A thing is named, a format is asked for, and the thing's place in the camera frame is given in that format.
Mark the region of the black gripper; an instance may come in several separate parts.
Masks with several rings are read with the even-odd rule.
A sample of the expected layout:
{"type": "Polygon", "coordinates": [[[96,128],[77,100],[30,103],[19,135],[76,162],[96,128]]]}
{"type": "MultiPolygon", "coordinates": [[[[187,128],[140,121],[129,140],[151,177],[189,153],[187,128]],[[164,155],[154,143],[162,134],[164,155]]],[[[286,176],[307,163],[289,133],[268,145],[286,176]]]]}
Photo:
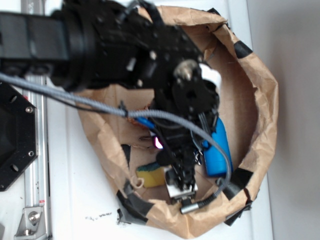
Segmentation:
{"type": "MultiPolygon", "coordinates": [[[[153,111],[168,112],[183,118],[206,134],[216,128],[220,103],[216,85],[204,78],[201,53],[179,26],[169,26],[160,17],[149,21],[132,14],[129,28],[133,31],[137,62],[130,74],[136,88],[153,89],[153,111]]],[[[209,142],[181,123],[160,116],[139,117],[149,128],[162,151],[159,165],[171,166],[173,175],[194,175],[201,153],[209,142]]]]}

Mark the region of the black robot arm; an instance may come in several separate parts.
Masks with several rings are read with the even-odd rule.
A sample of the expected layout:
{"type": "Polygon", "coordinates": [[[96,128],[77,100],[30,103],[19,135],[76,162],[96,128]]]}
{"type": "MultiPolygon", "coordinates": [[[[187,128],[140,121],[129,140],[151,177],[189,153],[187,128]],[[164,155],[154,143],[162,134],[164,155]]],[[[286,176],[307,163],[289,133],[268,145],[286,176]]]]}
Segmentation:
{"type": "Polygon", "coordinates": [[[216,85],[185,31],[168,25],[144,0],[123,6],[111,0],[66,0],[49,16],[0,14],[0,78],[89,111],[131,118],[162,145],[159,164],[182,179],[204,162],[217,165],[212,133],[219,120],[216,85]],[[146,110],[127,110],[77,96],[111,85],[153,90],[146,110]]]}

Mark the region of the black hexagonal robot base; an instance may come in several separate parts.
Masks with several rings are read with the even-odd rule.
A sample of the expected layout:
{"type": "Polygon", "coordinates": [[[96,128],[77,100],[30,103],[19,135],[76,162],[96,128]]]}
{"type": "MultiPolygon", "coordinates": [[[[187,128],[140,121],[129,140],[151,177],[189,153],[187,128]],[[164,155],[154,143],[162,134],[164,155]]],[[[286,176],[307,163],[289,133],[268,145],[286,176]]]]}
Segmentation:
{"type": "Polygon", "coordinates": [[[37,108],[0,84],[0,191],[7,191],[37,157],[37,108]]]}

